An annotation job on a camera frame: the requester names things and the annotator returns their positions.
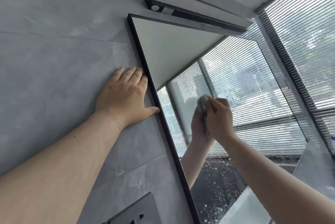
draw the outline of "rectangular mirror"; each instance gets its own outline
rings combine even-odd
[[[197,101],[209,95],[229,100],[238,137],[294,172],[306,140],[257,42],[135,15],[128,21],[200,222],[268,224],[269,214],[215,140],[201,143],[206,158],[195,181],[185,160],[199,141],[194,134],[204,133],[202,123],[191,125]]]

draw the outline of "black light fixture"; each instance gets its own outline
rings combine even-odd
[[[145,2],[150,10],[241,33],[247,31],[253,24],[249,19],[201,0],[145,0]]]

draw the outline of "hand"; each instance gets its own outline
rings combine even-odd
[[[215,140],[213,138],[208,138],[206,135],[206,128],[203,122],[203,112],[200,112],[198,107],[195,108],[192,122],[191,122],[191,130],[192,130],[192,142],[198,142],[199,144],[203,144],[204,147],[211,147]]]
[[[144,107],[148,78],[142,69],[132,66],[125,73],[119,67],[96,102],[95,112],[113,114],[124,128],[159,112],[158,107]]]
[[[208,96],[207,128],[209,133],[222,144],[225,140],[236,138],[232,126],[232,111],[227,99],[213,99]]]

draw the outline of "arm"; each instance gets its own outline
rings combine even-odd
[[[147,78],[120,67],[78,128],[0,178],[3,223],[75,224],[123,128],[158,112],[144,107]]]
[[[207,126],[276,224],[335,223],[335,203],[240,140],[226,99],[206,104]]]
[[[189,188],[197,179],[209,150],[215,140],[208,138],[202,121],[203,113],[195,109],[191,123],[192,141],[180,160]]]

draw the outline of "electrical outlet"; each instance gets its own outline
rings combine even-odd
[[[161,224],[155,198],[151,192],[132,203],[103,224]]]

